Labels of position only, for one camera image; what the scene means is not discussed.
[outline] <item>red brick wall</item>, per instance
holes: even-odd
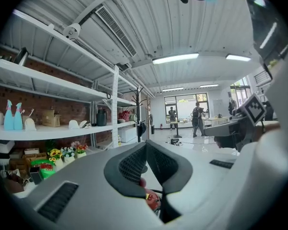
[[[15,57],[15,54],[0,48],[0,56],[1,55]],[[90,87],[91,85],[89,82],[86,82],[75,76],[69,75],[65,72],[59,71],[50,66],[47,66],[45,64],[33,60],[28,59],[25,66],[85,87]],[[4,88],[0,86],[0,111],[3,113],[6,112],[6,104],[8,99],[13,104],[12,106],[13,113],[15,113],[16,111],[15,105],[19,102],[22,103],[22,110],[25,110],[24,113],[25,115],[29,115],[31,113],[31,109],[34,109],[32,116],[36,125],[41,125],[42,111],[44,109],[54,109],[56,112],[58,112],[61,115],[60,117],[61,125],[67,125],[71,119],[77,120],[78,122],[89,119],[89,104],[50,98],[42,95],[16,91],[10,88]],[[98,106],[98,108],[106,109],[108,114],[108,122],[111,122],[111,111],[106,106]],[[96,133],[97,143],[104,141],[109,137],[111,137],[111,131]],[[75,140],[90,145],[89,135],[57,139],[57,145],[59,147],[68,146],[71,142]],[[15,142],[15,147],[19,148],[39,147],[41,150],[44,150],[45,141],[17,141]]]

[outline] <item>fluorescent light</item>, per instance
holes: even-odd
[[[265,1],[264,0],[255,0],[254,3],[256,3],[259,6],[265,7]]]
[[[208,85],[201,85],[200,88],[207,88],[207,87],[217,87],[218,84],[208,84]]]
[[[288,44],[286,45],[286,47],[283,48],[283,50],[279,53],[279,55],[284,54],[284,52],[288,49]]]
[[[176,55],[176,56],[168,56],[168,57],[162,57],[162,58],[156,58],[153,59],[153,64],[162,64],[177,60],[184,60],[184,59],[196,59],[198,57],[198,53],[191,53],[191,54],[184,54],[184,55]]]
[[[172,90],[183,90],[183,87],[173,88],[173,89],[167,89],[167,90],[162,90],[162,92],[172,91]]]
[[[271,29],[270,29],[270,31],[269,31],[269,33],[268,33],[268,35],[267,35],[267,37],[265,38],[265,40],[263,41],[263,43],[260,45],[259,48],[264,48],[264,46],[267,44],[267,42],[269,41],[270,37],[272,36],[273,32],[275,31],[276,27],[277,27],[277,23],[274,22],[272,27],[271,27]]]
[[[235,59],[235,60],[242,60],[242,61],[249,61],[251,58],[244,57],[244,56],[236,56],[236,55],[227,55],[226,59]]]

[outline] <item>desk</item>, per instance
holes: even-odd
[[[178,134],[178,124],[179,124],[179,122],[175,121],[175,122],[171,122],[171,124],[172,124],[172,125],[176,125],[176,132],[177,132],[177,134],[174,135],[174,138],[182,138],[182,136],[180,136],[180,135]]]
[[[207,125],[206,122],[211,122],[211,127],[222,125],[225,123],[229,123],[229,117],[211,117],[211,118],[203,118],[204,125]]]

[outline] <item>blue spray bottle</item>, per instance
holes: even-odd
[[[8,104],[6,106],[6,113],[4,117],[3,127],[5,130],[14,129],[13,116],[12,116],[12,103],[10,100],[8,100]]]
[[[21,102],[18,103],[17,109],[16,109],[16,113],[15,113],[15,117],[14,117],[14,129],[23,129],[23,119],[21,118]]]

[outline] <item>yellow flower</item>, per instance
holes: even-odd
[[[55,150],[51,150],[50,151],[50,156],[52,157],[52,156],[54,156],[54,155],[56,155],[57,153],[56,153],[56,151]]]

